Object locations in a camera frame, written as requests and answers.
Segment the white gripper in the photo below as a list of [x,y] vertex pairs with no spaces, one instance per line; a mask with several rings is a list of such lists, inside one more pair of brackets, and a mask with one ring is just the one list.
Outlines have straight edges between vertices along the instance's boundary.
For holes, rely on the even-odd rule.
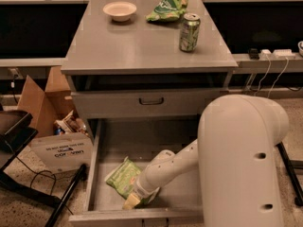
[[134,209],[141,202],[141,199],[153,198],[159,190],[159,187],[148,188],[140,181],[140,178],[137,177],[134,181],[134,193],[131,193],[128,196],[122,206],[122,209]]

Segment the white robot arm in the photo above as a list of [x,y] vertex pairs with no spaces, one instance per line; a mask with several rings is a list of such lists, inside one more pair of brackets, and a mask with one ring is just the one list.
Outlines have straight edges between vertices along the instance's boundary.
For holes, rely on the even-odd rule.
[[273,150],[288,130],[287,113],[272,99],[221,96],[203,111],[197,139],[178,153],[159,152],[123,207],[197,166],[205,227],[284,227]]

